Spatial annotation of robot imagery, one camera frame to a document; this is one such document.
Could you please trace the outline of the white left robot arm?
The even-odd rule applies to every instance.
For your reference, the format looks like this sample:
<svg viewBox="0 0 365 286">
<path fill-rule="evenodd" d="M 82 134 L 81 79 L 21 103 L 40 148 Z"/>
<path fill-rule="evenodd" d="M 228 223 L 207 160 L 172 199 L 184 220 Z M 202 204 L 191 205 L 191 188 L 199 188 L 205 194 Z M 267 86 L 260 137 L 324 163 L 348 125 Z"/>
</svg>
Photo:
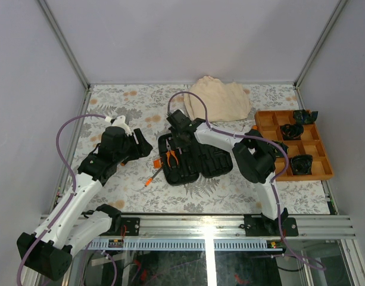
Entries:
<svg viewBox="0 0 365 286">
<path fill-rule="evenodd" d="M 76 221 L 91 199 L 102 190 L 119 164 L 149 156 L 152 145 L 139 128 L 131 134 L 109 126 L 101 142 L 81 162 L 73 186 L 32 234 L 22 233 L 17 247 L 26 266 L 51 281 L 64 276 L 73 257 L 101 234 L 122 231 L 121 212 L 108 204 L 97 207 L 79 226 Z"/>
</svg>

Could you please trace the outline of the orange black needle-nose pliers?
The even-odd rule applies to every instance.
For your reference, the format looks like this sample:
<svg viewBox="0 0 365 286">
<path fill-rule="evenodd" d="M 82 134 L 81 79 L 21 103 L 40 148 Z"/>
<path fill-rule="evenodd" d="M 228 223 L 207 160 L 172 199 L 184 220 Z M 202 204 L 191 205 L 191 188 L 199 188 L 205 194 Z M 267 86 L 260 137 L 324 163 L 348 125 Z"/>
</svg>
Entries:
<svg viewBox="0 0 365 286">
<path fill-rule="evenodd" d="M 175 169 L 179 167 L 179 161 L 178 158 L 175 154 L 175 151 L 171 149 L 169 140 L 166 139 L 166 148 L 167 148 L 167 152 L 166 152 L 166 156 L 167 156 L 167 164 L 171 169 Z"/>
</svg>

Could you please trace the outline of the dark green tool case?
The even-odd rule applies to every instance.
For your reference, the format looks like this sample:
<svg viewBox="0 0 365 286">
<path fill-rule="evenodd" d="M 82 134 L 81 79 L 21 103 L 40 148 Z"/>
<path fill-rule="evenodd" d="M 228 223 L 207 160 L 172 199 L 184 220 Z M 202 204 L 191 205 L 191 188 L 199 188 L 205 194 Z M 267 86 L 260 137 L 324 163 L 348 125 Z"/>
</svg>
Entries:
<svg viewBox="0 0 365 286">
<path fill-rule="evenodd" d="M 166 139 L 169 140 L 172 150 L 176 148 L 172 134 L 160 136 L 158 138 L 160 158 L 154 162 L 154 166 L 157 169 L 163 168 L 165 179 L 171 186 L 195 182 L 201 175 L 205 178 L 225 175 L 233 169 L 232 158 L 227 151 L 200 143 L 181 148 L 183 155 L 178 159 L 179 167 L 171 169 L 167 164 Z"/>
</svg>

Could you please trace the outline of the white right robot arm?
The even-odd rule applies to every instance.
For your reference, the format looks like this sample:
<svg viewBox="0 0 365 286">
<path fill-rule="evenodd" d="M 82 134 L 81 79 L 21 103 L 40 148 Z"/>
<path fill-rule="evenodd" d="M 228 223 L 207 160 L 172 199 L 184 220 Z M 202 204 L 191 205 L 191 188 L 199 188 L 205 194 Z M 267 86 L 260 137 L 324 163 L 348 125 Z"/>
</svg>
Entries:
<svg viewBox="0 0 365 286">
<path fill-rule="evenodd" d="M 256 130 L 248 133 L 231 133 L 204 119 L 191 120 L 181 110 L 169 113 L 167 121 L 177 147 L 209 145 L 233 154 L 242 176 L 255 185 L 262 205 L 263 228 L 270 235 L 284 229 L 288 211 L 281 205 L 275 181 L 276 156 L 273 142 L 263 138 Z"/>
</svg>

